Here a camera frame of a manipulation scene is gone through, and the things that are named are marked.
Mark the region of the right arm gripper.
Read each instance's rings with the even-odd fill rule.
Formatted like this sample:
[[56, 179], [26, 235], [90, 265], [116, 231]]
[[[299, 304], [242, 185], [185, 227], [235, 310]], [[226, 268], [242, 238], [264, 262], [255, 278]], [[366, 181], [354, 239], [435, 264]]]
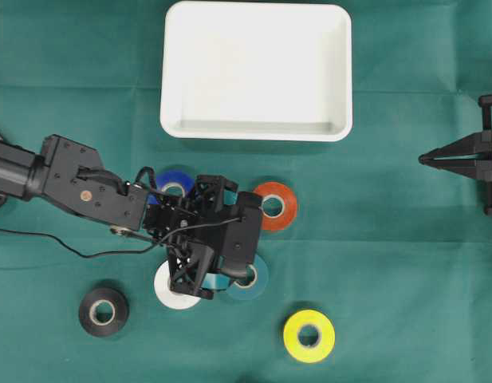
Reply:
[[[492, 216], [492, 94], [480, 96], [478, 105], [482, 110], [482, 131], [433, 149], [419, 157], [423, 165], [446, 170], [471, 178], [486, 180], [486, 205], [484, 212]], [[485, 153], [485, 160], [435, 160], [436, 158], [468, 156]]]

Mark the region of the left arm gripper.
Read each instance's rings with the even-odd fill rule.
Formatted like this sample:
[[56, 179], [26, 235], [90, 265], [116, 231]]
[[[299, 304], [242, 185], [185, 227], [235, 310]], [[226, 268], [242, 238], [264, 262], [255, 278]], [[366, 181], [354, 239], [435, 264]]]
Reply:
[[211, 300], [230, 287], [218, 257], [226, 234], [226, 206], [238, 185], [224, 176], [199, 175], [185, 197], [150, 194], [144, 209], [144, 241], [167, 247], [171, 292]]

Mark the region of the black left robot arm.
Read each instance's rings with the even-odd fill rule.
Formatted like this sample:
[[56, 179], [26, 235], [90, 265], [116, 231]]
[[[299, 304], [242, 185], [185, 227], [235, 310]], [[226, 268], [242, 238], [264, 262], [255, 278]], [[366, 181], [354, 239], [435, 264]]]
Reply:
[[165, 247], [167, 286], [178, 294], [211, 299], [203, 285], [209, 273], [231, 280], [246, 274], [246, 259], [228, 254], [242, 250], [234, 237], [245, 219], [241, 208], [223, 203], [229, 186], [221, 177], [203, 177], [187, 195], [172, 195], [156, 185], [152, 168], [125, 181], [104, 168], [96, 149], [62, 136], [48, 136], [40, 153], [0, 140], [0, 199], [40, 198], [117, 235]]

